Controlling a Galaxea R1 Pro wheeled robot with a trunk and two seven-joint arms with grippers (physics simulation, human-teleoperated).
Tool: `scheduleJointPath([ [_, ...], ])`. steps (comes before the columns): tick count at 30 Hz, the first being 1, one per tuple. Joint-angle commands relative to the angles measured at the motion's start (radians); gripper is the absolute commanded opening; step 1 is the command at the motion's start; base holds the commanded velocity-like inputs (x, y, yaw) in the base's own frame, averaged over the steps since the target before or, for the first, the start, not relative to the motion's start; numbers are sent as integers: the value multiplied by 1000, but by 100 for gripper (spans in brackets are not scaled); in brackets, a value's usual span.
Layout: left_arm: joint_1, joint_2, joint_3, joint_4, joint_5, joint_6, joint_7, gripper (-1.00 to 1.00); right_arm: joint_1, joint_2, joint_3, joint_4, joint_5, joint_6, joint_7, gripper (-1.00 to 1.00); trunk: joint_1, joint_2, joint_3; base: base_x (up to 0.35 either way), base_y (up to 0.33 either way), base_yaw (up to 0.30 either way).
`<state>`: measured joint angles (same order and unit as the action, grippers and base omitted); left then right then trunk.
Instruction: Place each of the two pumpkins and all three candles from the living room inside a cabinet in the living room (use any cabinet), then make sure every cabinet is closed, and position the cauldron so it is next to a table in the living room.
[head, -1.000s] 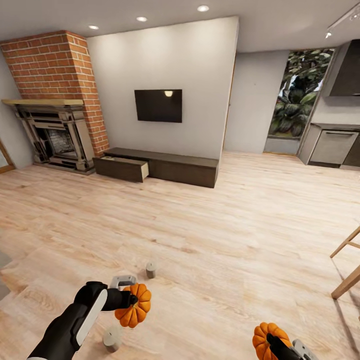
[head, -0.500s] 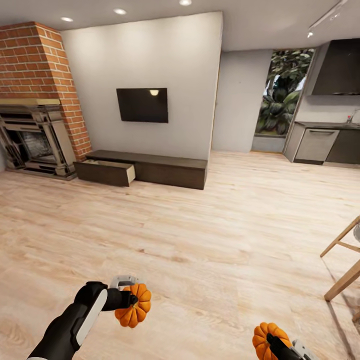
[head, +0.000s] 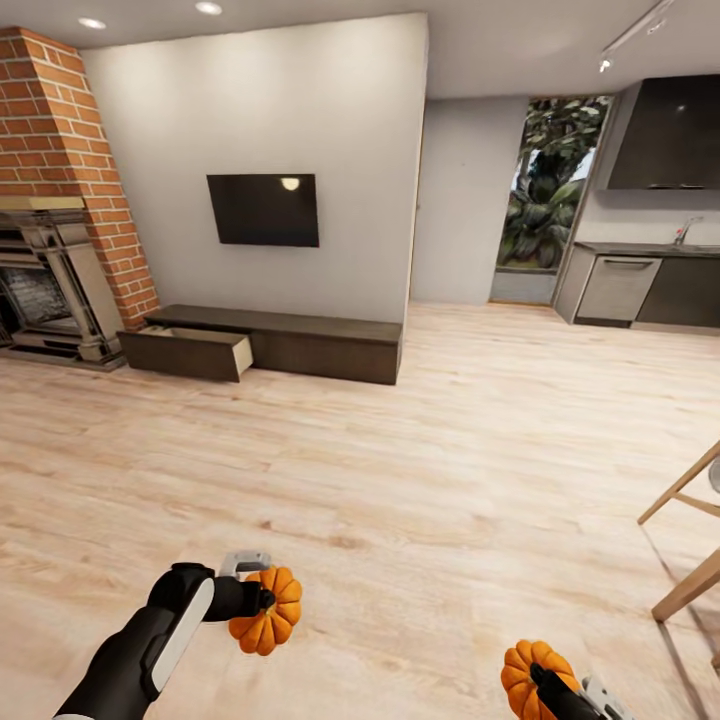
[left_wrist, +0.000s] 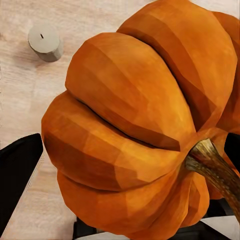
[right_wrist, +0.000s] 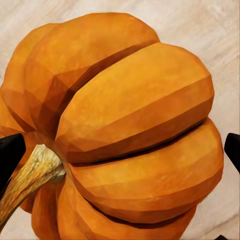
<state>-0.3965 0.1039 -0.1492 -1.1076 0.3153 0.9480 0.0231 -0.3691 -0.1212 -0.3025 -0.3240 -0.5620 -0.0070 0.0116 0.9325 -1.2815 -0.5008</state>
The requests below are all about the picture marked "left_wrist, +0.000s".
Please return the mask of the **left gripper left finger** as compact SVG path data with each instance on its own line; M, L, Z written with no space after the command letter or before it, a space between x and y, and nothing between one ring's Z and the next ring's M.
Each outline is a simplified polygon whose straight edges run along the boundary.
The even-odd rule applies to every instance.
M44 151L40 133L0 150L0 238Z

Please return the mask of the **pumpkin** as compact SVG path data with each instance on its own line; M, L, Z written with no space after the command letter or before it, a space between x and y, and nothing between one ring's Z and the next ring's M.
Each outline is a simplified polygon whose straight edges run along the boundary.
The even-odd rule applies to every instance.
M225 198L240 223L240 20L156 0L74 54L41 120L65 205L90 227L167 240Z

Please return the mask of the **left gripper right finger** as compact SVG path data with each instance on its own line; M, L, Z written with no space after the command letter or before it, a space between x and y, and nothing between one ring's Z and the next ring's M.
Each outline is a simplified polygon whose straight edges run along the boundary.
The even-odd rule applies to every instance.
M229 133L225 141L224 151L240 173L240 135Z

